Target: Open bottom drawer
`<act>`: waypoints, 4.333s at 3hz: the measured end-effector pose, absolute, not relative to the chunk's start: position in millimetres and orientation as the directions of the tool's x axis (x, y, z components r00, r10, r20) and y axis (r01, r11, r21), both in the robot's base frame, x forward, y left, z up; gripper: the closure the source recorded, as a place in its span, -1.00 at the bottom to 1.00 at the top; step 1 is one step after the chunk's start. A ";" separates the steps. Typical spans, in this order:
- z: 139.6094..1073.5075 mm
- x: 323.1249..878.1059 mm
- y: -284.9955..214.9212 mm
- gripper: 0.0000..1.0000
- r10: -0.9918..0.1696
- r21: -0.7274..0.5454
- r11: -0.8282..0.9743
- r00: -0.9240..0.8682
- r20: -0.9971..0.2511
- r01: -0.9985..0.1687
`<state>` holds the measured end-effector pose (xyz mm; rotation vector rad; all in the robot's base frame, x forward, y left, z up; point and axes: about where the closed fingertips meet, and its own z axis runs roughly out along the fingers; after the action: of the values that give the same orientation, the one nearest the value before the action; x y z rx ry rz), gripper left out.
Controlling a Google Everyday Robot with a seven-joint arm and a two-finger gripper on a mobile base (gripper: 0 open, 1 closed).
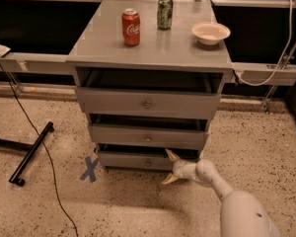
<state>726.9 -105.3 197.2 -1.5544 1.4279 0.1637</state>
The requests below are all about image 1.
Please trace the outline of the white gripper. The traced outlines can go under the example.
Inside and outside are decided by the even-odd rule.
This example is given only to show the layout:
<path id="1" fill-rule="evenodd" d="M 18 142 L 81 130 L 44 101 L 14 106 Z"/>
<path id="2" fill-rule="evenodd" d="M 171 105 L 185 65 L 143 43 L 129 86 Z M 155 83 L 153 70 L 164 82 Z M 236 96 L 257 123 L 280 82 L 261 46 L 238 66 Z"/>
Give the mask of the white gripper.
<path id="1" fill-rule="evenodd" d="M 180 157 L 171 149 L 166 148 L 166 153 L 173 164 L 173 173 L 170 173 L 162 182 L 163 185 L 168 185 L 179 179 L 196 180 L 196 164 L 186 160 L 180 160 Z"/>

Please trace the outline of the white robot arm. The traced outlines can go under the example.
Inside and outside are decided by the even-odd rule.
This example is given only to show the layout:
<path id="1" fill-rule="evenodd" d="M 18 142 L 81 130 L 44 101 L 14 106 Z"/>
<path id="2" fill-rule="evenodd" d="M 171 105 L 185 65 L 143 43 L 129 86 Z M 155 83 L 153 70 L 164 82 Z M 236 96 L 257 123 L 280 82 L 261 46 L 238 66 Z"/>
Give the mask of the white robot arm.
<path id="1" fill-rule="evenodd" d="M 166 149 L 166 152 L 173 168 L 162 184 L 187 179 L 212 188 L 221 201 L 221 237 L 280 237 L 277 226 L 260 201 L 248 192 L 234 190 L 211 161 L 199 159 L 193 163 L 182 159 L 171 149 Z"/>

